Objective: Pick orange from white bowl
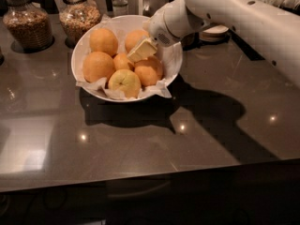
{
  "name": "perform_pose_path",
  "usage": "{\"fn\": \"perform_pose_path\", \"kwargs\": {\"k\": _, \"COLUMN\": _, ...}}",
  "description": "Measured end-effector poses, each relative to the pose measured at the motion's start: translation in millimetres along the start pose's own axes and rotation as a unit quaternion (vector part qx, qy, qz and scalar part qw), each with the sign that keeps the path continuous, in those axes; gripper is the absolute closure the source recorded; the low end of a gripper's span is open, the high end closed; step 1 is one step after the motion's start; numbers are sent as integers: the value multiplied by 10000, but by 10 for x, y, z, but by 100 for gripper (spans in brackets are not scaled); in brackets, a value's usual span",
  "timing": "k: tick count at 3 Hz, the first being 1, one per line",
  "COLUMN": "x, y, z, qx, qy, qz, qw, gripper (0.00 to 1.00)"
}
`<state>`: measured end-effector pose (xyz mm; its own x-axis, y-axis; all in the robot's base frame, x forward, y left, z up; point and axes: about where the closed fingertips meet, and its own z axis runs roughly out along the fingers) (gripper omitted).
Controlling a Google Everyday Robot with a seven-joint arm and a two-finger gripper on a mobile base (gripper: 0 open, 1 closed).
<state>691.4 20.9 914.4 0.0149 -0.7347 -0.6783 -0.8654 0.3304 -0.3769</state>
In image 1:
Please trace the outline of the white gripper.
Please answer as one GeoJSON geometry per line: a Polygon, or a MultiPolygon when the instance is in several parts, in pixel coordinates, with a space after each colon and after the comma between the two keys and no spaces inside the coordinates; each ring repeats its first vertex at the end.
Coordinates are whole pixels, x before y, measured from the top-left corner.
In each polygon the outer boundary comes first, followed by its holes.
{"type": "Polygon", "coordinates": [[[149,37],[143,37],[127,54],[127,58],[133,62],[139,62],[158,51],[158,45],[170,47],[179,42],[168,29],[164,19],[165,7],[158,9],[155,14],[142,24],[149,37]]]}

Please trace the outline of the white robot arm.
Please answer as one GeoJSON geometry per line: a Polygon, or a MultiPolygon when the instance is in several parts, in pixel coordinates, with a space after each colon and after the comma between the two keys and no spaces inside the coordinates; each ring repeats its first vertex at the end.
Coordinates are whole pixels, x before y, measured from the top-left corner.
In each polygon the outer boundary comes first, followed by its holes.
{"type": "Polygon", "coordinates": [[[138,62],[185,36],[221,24],[300,86],[300,16],[260,0],[174,0],[143,24],[149,33],[129,52],[138,62]]]}

